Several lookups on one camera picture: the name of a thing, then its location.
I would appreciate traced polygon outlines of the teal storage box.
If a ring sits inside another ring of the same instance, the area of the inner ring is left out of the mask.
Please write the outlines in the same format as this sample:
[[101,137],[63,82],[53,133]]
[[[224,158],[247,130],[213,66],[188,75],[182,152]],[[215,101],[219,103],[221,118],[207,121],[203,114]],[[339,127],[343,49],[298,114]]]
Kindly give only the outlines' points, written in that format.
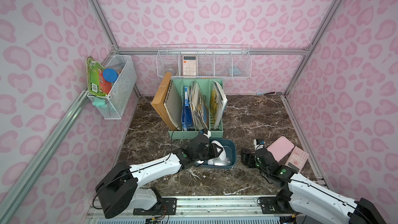
[[197,161],[195,166],[208,169],[232,169],[237,163],[235,143],[225,139],[210,139],[210,142],[215,143],[217,146],[222,146],[223,151],[214,159]]

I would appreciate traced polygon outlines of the white rounded mouse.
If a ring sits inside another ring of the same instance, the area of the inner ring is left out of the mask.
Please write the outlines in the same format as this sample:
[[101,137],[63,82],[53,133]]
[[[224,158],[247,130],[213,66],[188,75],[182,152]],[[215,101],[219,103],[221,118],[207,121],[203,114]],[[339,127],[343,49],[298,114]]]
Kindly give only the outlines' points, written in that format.
[[212,141],[211,144],[214,148],[214,158],[220,158],[221,160],[224,160],[227,157],[227,154],[224,150],[223,145],[219,141]]

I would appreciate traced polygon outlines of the silver grey mouse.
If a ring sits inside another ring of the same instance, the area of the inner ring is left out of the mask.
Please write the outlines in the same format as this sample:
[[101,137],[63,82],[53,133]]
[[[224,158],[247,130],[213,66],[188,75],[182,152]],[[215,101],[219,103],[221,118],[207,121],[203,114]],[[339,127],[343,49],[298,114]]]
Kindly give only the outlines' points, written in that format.
[[221,160],[220,158],[214,158],[207,161],[209,166],[217,166],[217,167],[227,167],[232,164],[232,160],[230,158],[225,158]]

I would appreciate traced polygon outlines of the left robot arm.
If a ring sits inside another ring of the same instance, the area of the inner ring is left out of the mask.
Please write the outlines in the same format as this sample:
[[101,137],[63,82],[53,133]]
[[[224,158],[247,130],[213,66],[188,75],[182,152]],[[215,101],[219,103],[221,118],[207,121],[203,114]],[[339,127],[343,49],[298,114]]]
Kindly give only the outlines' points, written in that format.
[[161,196],[152,188],[142,186],[159,178],[189,169],[198,161],[220,157],[224,148],[218,141],[210,141],[210,133],[199,133],[186,145],[176,148],[163,158],[142,164],[117,163],[98,183],[95,197],[106,219],[121,214],[128,207],[149,210]]

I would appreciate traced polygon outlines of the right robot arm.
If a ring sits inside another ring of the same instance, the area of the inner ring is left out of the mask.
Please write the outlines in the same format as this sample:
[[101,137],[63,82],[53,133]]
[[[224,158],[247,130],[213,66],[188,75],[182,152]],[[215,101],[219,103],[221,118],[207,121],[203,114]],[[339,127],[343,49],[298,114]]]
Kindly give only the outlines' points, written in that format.
[[256,168],[270,184],[280,188],[273,207],[281,213],[289,210],[304,214],[322,224],[384,224],[385,220],[369,200],[359,201],[335,193],[289,166],[280,166],[263,147],[255,151],[243,148],[241,161]]

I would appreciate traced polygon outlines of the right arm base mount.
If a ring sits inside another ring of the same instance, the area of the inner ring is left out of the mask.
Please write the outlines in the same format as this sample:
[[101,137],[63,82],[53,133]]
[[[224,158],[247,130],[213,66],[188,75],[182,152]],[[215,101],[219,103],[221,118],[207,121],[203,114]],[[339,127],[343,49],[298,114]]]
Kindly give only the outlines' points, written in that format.
[[257,204],[260,205],[262,214],[294,214],[294,210],[290,207],[290,205],[278,202],[277,197],[259,197],[257,199]]

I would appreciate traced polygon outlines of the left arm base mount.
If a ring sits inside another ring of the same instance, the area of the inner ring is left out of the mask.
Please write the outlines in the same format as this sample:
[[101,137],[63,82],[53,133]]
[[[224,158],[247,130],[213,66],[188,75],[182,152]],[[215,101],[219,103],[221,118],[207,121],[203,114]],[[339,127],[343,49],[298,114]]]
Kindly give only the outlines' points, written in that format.
[[177,198],[163,198],[159,200],[152,208],[149,210],[144,210],[142,208],[135,208],[133,210],[133,215],[136,216],[158,216],[158,215],[175,215],[177,207]]

